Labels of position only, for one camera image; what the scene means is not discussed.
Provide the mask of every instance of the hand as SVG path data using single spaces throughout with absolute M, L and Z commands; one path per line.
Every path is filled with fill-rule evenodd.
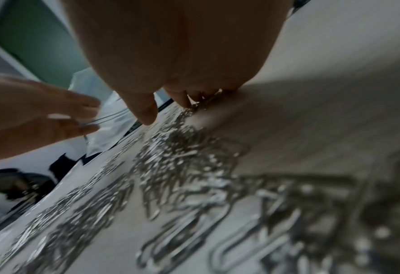
M 99 100 L 30 80 L 0 75 L 0 159 L 97 131 L 80 126 L 99 111 Z M 51 119 L 49 114 L 71 119 Z
M 257 74 L 290 0 L 59 0 L 94 70 L 146 125 L 164 87 L 182 107 Z

